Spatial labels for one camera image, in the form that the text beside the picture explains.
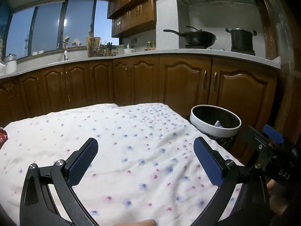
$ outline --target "countertop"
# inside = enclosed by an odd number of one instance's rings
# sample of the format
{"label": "countertop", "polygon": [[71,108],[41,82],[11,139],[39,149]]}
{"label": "countertop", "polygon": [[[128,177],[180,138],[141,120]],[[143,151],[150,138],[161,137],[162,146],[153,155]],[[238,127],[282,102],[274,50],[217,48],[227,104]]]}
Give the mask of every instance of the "countertop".
{"label": "countertop", "polygon": [[169,49],[169,50],[153,50],[153,51],[146,51],[146,52],[136,52],[136,53],[130,53],[130,54],[123,54],[123,55],[117,55],[112,57],[93,57],[93,58],[84,58],[84,59],[76,59],[76,60],[67,60],[67,61],[60,61],[60,62],[53,62],[50,64],[30,68],[21,72],[18,72],[18,66],[17,66],[17,72],[14,72],[12,74],[8,75],[2,75],[0,76],[0,79],[11,77],[11,76],[17,76],[21,75],[33,70],[38,70],[50,66],[60,65],[60,64],[66,64],[66,63],[73,63],[73,62],[79,62],[79,61],[89,61],[89,60],[101,60],[101,59],[115,59],[115,58],[122,58],[122,57],[129,57],[129,56],[138,56],[138,55],[148,55],[148,54],[163,54],[163,53],[191,53],[191,54],[200,54],[200,55],[216,55],[216,56],[224,56],[224,57],[230,57],[234,59],[242,59],[247,61],[252,61],[254,63],[267,65],[269,67],[280,69],[280,57],[277,57],[274,60],[264,59],[253,55],[248,55],[244,53],[236,53],[236,52],[230,52],[230,51],[221,51],[221,50],[213,50],[213,49]]}

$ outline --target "red wrapper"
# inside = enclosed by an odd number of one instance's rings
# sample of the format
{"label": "red wrapper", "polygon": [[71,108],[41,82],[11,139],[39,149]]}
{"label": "red wrapper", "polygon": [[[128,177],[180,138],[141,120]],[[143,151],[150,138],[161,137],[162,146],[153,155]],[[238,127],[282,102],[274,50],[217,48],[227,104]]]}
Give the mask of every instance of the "red wrapper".
{"label": "red wrapper", "polygon": [[2,148],[4,143],[7,141],[7,139],[8,139],[7,132],[2,127],[0,127],[0,149]]}

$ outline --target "window sill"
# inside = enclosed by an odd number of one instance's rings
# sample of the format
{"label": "window sill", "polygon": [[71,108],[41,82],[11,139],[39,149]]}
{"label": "window sill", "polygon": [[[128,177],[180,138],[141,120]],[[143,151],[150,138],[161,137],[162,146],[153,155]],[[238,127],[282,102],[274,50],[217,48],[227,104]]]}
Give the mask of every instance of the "window sill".
{"label": "window sill", "polygon": [[[87,50],[87,47],[86,46],[83,46],[83,47],[70,47],[70,48],[67,49],[67,52],[81,51],[81,50]],[[65,49],[51,50],[51,51],[47,51],[47,52],[37,54],[37,55],[33,55],[33,56],[26,56],[26,57],[17,59],[17,64],[26,62],[26,61],[31,60],[31,59],[41,58],[41,57],[44,57],[44,56],[47,56],[47,55],[53,55],[53,54],[57,54],[57,53],[64,53],[64,51],[65,51]]]}

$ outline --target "faucet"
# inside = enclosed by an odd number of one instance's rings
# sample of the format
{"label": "faucet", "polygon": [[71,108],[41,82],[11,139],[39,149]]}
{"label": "faucet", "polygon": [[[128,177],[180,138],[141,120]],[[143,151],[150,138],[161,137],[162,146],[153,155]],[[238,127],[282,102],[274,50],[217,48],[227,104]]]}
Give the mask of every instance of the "faucet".
{"label": "faucet", "polygon": [[67,43],[65,41],[61,41],[61,42],[58,43],[58,47],[59,47],[60,43],[64,43],[65,44],[64,49],[66,50],[67,49]]}

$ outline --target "wok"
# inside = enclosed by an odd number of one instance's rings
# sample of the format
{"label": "wok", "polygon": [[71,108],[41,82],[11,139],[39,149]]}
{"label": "wok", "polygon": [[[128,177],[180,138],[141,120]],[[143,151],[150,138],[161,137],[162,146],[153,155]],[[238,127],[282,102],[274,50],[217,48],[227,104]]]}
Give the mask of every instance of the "wok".
{"label": "wok", "polygon": [[192,26],[186,26],[195,30],[180,33],[174,30],[163,30],[164,32],[175,33],[180,37],[184,37],[185,42],[190,46],[210,47],[214,44],[216,36],[208,31],[198,30]]}

